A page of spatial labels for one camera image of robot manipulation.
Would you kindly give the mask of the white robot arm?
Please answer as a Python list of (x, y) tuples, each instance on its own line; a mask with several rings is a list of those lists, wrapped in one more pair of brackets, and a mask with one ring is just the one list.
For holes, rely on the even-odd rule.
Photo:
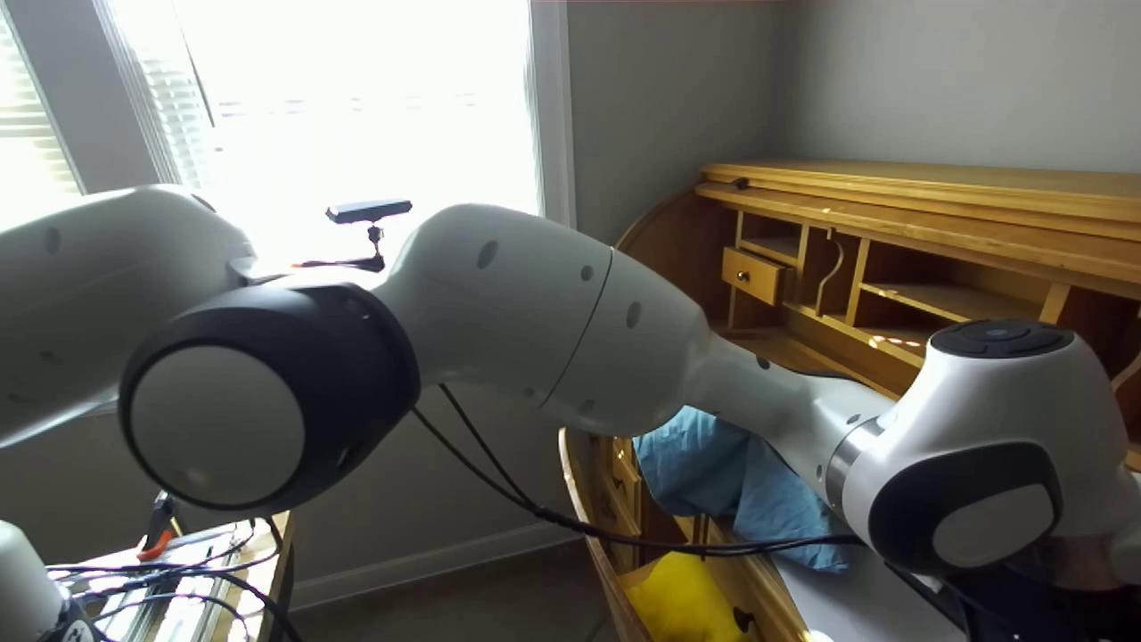
[(300, 507), (442, 382), (633, 434), (698, 407), (770, 444), (855, 540), (915, 575), (1094, 540), (1135, 579), (1141, 490), (1092, 348), (1050, 324), (930, 337), (903, 397), (720, 338), (646, 266), (536, 213), (450, 207), (386, 270), (252, 277), (247, 235), (175, 185), (0, 233), (0, 433), (115, 407), (136, 465), (217, 513)]

